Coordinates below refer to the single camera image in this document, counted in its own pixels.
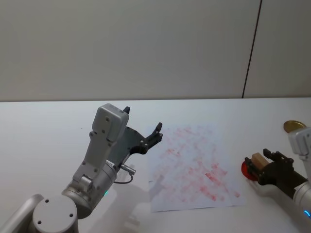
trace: sheet of paper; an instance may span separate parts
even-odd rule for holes
[[[162,142],[147,153],[152,212],[244,204],[213,125],[169,126],[161,132]]]

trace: wooden block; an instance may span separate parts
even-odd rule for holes
[[[251,161],[259,170],[269,164],[269,162],[260,153],[253,154]]]

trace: blue light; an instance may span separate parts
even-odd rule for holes
[[[311,217],[311,214],[308,210],[305,210],[304,212],[305,212],[306,216]]]

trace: red lid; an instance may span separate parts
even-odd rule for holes
[[[246,164],[245,164],[245,161],[242,163],[242,166],[241,166],[241,171],[242,171],[242,174],[249,180],[251,181],[257,181],[257,178],[255,176],[253,176],[252,174],[248,173],[247,172],[247,167],[246,167]]]

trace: cable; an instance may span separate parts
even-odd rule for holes
[[[114,181],[114,183],[119,183],[119,184],[126,184],[126,183],[130,183],[133,180],[133,175],[129,173],[129,175],[131,176],[131,179],[129,181],[126,182],[118,182],[118,181]]]

